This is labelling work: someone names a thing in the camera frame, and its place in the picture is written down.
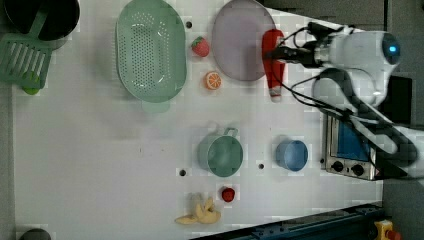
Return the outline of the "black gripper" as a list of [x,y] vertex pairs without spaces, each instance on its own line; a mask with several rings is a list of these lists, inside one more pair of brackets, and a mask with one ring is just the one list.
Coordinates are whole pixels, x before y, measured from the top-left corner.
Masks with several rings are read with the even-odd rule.
[[[273,58],[273,57],[287,57],[291,56],[292,59],[286,58]],[[296,48],[282,46],[276,47],[271,51],[265,53],[264,61],[279,61],[283,63],[296,63],[301,64],[305,68],[319,68],[320,63],[315,59],[314,48]]]

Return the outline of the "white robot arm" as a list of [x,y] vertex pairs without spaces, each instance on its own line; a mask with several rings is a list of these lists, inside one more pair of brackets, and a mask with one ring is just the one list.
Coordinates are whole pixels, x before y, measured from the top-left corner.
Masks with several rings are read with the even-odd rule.
[[325,30],[309,32],[313,41],[301,47],[285,45],[278,29],[262,35],[261,55],[269,93],[281,94],[287,63],[317,69],[310,77],[310,95],[288,91],[304,105],[338,120],[375,152],[376,178],[423,178],[423,130],[396,124],[378,110],[388,95],[389,78],[399,64],[397,39],[384,31]]

